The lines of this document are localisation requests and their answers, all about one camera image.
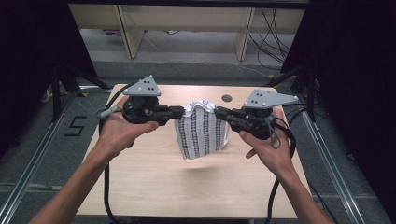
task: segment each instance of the person's left hand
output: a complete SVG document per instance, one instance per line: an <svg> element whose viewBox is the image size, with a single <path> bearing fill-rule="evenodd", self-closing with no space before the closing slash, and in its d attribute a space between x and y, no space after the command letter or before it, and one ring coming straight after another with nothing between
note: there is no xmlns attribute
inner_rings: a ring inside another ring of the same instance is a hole
<svg viewBox="0 0 396 224"><path fill-rule="evenodd" d="M117 106L122 108L127 99L128 96L124 96L119 100ZM158 127L159 124L155 121L132 124L124 119L121 112L116 112L106 119L98 144L105 145L105 148L108 149L108 156L112 159L130 146L138 136L152 132Z"/></svg>

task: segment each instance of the wooden table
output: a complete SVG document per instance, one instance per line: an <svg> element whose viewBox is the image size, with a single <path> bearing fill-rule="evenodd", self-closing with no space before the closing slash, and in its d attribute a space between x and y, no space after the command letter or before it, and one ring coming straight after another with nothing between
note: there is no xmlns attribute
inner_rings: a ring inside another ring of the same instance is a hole
<svg viewBox="0 0 396 224"><path fill-rule="evenodd" d="M112 94L123 85L117 85ZM208 100L227 108L240 108L251 87L159 85L163 105L186 105ZM233 97L230 103L221 96ZM96 131L87 153L98 139ZM263 218L275 177L257 156L247 160L250 147L238 133L229 132L229 142L220 152L200 159L183 160L172 120L153 133L140 136L110 163L110 206L114 215L134 217ZM294 166L307 186L296 152ZM104 179L99 178L80 207L79 215L106 215ZM296 218L279 187L274 218Z"/></svg>

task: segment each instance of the hand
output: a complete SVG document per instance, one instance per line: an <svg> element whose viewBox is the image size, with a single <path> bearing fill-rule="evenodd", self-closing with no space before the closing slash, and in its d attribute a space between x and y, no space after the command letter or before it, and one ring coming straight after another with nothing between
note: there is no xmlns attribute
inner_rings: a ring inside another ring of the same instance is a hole
<svg viewBox="0 0 396 224"><path fill-rule="evenodd" d="M117 103L117 106L122 108L127 99L128 96L124 96ZM144 124L132 124L125 120L120 112L116 112L106 119L98 144L105 145L104 148L109 150L107 153L112 159L130 146L138 136L152 132L158 127L159 124L155 121L149 121Z"/></svg>
<svg viewBox="0 0 396 224"><path fill-rule="evenodd" d="M280 110L274 109L274 112L277 118L283 119L283 114ZM278 119L276 122L283 127L285 126L285 124ZM257 154L262 163L267 166L276 177L282 177L288 172L293 171L294 167L291 162L290 144L287 136L278 128L275 128L275 133L277 137L279 137L281 143L278 149L273 148L271 139L261 140L243 131L239 133L239 136L253 147L253 149L247 153L247 159Z"/></svg>

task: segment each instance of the person's right arm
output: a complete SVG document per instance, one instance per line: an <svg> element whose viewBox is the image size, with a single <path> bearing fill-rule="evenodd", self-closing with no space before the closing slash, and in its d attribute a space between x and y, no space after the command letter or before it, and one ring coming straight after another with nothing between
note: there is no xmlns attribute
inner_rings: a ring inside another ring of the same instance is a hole
<svg viewBox="0 0 396 224"><path fill-rule="evenodd" d="M282 112L274 109L276 116L283 119ZM258 155L262 163L274 173L283 189L286 191L290 203L301 223L332 223L332 221L319 209L310 193L305 188L294 169L290 156L290 145L286 135L279 129L276 134L280 138L281 146L274 149L271 140L261 140L247 132L240 132L241 138L252 149L247 153L249 159Z"/></svg>

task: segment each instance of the striped cloth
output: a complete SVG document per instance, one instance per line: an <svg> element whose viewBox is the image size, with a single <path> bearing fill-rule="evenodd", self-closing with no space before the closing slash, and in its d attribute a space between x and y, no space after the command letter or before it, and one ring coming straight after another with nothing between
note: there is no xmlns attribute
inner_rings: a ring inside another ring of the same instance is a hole
<svg viewBox="0 0 396 224"><path fill-rule="evenodd" d="M177 141L184 159L196 159L219 151L227 143L227 122L216 119L216 105L197 101L184 106L181 119L175 119Z"/></svg>

